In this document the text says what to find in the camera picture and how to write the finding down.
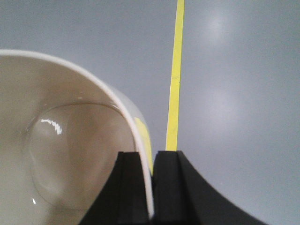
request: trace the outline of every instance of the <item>black plastic part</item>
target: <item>black plastic part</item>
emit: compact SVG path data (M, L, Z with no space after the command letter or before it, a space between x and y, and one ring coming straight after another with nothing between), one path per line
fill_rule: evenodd
M105 186L79 225L147 225L143 169L138 152L119 152Z
M160 151L153 170L155 223L187 224L186 197L176 152Z
M153 181L156 224L265 225L216 191L181 151L157 154Z

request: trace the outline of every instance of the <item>yellow tape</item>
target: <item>yellow tape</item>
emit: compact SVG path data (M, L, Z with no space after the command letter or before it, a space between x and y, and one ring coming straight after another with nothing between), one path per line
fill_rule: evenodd
M177 150L184 0L177 1L166 150Z

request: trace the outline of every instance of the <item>white ceramic bowl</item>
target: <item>white ceramic bowl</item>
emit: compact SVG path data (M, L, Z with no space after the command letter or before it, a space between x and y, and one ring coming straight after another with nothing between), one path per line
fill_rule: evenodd
M118 151L141 156L153 215L151 148L134 104L83 68L0 50L0 224L77 224Z

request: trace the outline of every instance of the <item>white bowl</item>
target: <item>white bowl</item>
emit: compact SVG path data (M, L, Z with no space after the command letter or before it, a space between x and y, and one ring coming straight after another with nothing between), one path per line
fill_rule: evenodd
M141 156L153 216L150 139L134 104L88 71L0 50L0 224L77 224L118 151Z

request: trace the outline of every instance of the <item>gray surface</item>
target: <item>gray surface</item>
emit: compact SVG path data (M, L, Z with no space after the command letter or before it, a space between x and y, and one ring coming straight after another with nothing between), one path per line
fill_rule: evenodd
M300 221L300 2L186 1L179 149L228 199Z
M179 149L229 200L300 221L299 1L186 1ZM126 94L165 148L176 1L1 1L0 48L72 61Z

